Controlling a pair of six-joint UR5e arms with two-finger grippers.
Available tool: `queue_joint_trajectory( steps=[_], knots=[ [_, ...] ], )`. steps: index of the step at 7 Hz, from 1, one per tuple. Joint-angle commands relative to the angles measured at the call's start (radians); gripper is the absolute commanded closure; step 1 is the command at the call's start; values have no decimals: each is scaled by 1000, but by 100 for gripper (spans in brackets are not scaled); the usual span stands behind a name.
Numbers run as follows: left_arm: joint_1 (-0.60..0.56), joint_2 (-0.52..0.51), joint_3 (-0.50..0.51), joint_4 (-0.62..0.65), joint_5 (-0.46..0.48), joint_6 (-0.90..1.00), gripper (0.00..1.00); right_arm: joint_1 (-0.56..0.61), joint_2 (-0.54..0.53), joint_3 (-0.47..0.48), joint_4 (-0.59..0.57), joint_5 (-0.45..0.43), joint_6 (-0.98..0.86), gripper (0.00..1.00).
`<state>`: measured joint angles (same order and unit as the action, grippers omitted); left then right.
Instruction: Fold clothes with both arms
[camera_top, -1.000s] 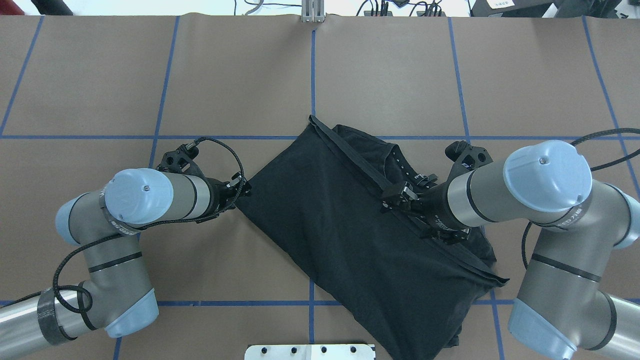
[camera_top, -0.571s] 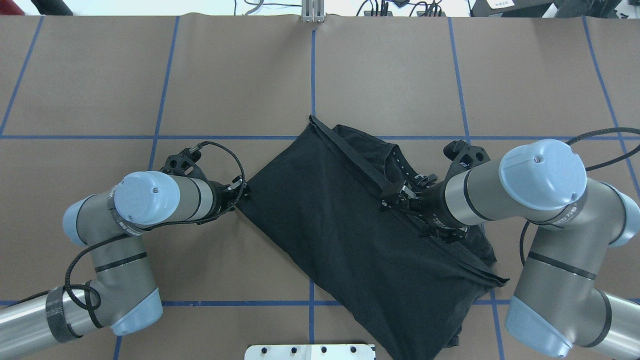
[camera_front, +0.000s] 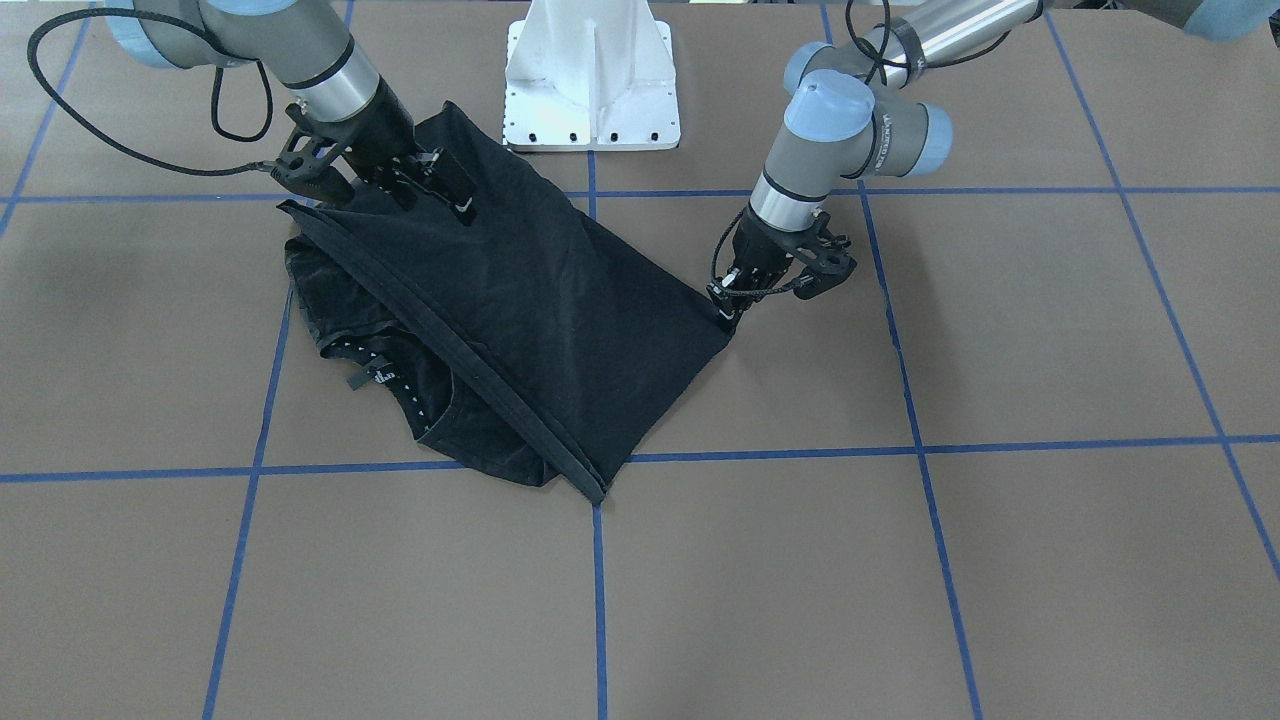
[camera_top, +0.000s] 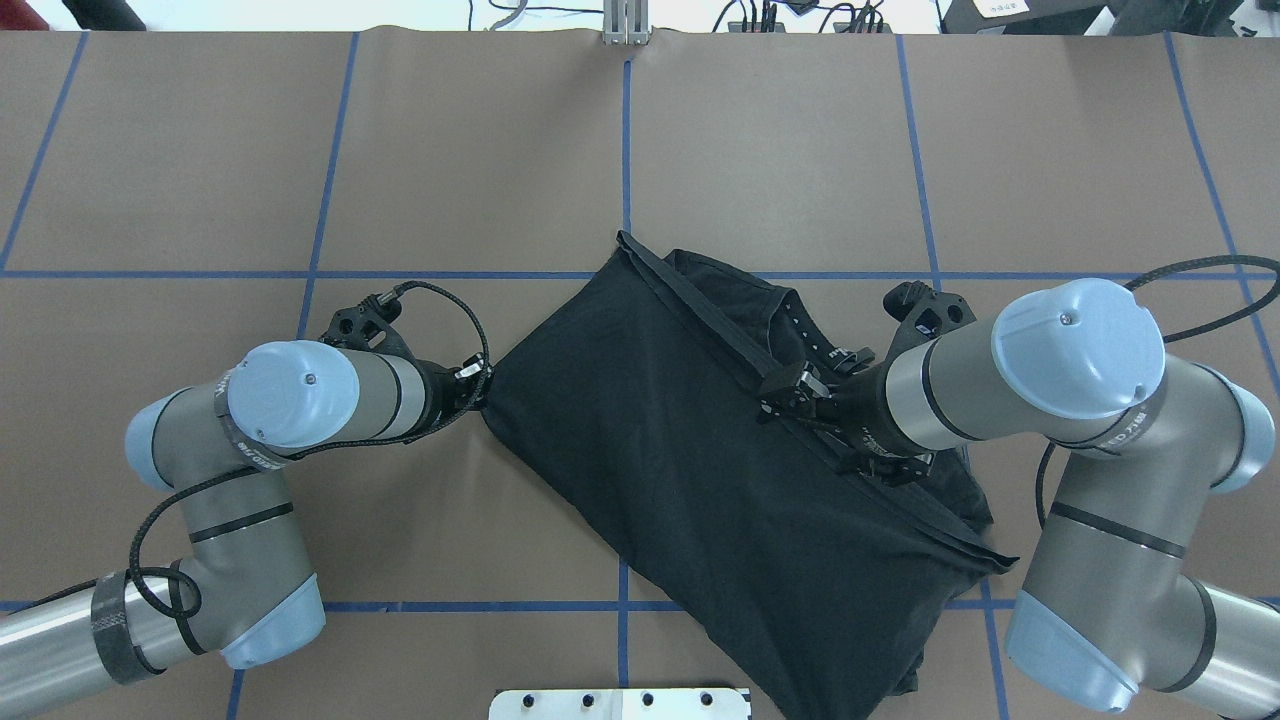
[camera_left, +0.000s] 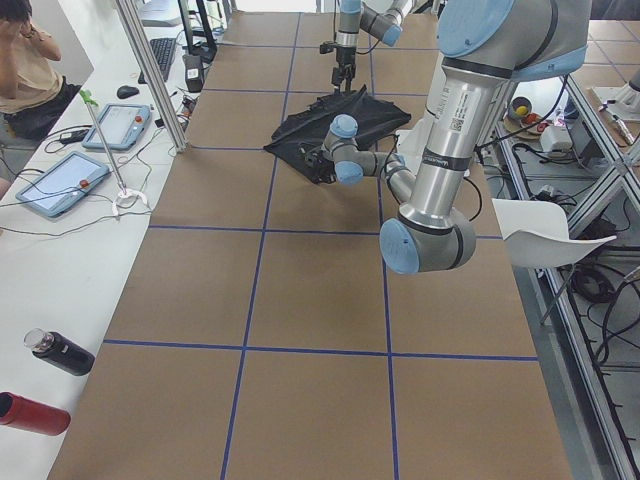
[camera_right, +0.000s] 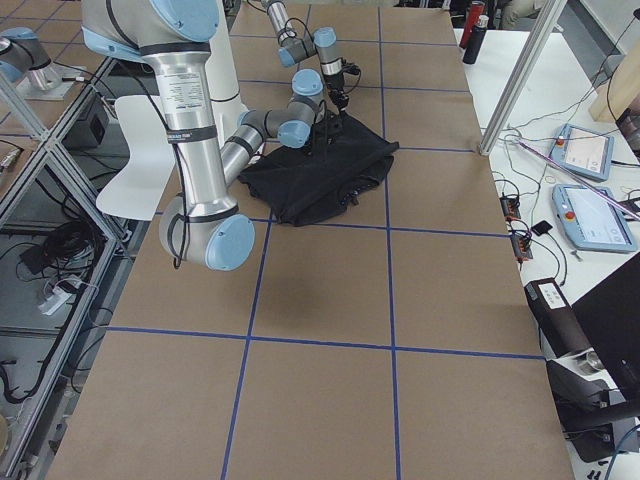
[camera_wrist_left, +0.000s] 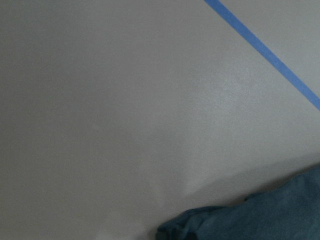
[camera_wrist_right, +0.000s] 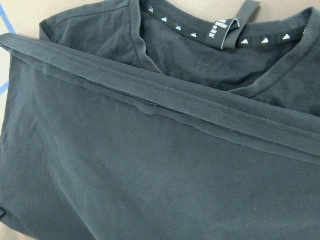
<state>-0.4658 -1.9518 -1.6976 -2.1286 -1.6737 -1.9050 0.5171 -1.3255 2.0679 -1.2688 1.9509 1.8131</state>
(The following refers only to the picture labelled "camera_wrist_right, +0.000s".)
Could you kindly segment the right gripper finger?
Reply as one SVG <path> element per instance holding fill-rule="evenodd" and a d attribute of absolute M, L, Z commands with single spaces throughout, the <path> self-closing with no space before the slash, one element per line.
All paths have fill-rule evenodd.
<path fill-rule="evenodd" d="M 2 222 L 7 215 L 8 212 L 4 208 L 0 207 L 0 222 Z"/>

